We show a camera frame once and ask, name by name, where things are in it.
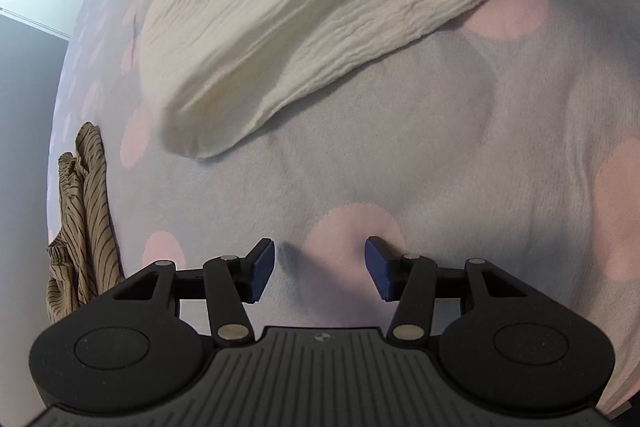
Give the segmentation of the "brown striped garment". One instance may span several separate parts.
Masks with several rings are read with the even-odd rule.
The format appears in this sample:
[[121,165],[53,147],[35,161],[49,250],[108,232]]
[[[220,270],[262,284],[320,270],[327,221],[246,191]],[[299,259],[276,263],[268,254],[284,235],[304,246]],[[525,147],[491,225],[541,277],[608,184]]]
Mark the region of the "brown striped garment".
[[100,129],[86,122],[73,153],[58,158],[60,231],[47,247],[46,303],[52,323],[68,317],[124,279],[108,205]]

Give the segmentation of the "grey pink-dotted bedsheet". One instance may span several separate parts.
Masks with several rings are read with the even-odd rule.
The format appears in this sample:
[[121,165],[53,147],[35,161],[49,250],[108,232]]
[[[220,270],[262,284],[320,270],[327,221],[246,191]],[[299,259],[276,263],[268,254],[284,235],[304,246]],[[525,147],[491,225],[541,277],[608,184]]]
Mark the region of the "grey pink-dotted bedsheet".
[[369,236],[444,267],[483,257],[598,325],[600,406],[639,388],[639,0],[488,0],[303,98],[227,155],[156,139],[137,36],[151,0],[86,0],[49,157],[102,134],[126,274],[277,245],[266,325],[386,326]]

